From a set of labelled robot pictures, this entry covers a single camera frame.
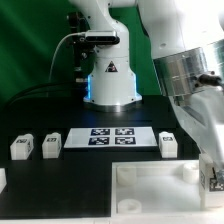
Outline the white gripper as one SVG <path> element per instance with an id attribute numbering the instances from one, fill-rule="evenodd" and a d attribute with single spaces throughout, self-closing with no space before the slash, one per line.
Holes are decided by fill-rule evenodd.
<path id="1" fill-rule="evenodd" d="M 169 100 L 180 126 L 211 158 L 217 181 L 224 183 L 224 93 L 207 87 L 185 97 L 182 105 L 176 97 Z"/>

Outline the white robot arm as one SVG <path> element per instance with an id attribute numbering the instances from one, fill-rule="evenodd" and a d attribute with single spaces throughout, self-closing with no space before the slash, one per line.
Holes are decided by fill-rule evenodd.
<path id="1" fill-rule="evenodd" d="M 151 43 L 162 93 L 181 127 L 213 162 L 224 183 L 224 30 L 217 0 L 68 0 L 87 20 L 94 45 L 87 105 L 120 111 L 142 100 L 129 62 L 129 32 L 111 8 L 135 6 Z"/>

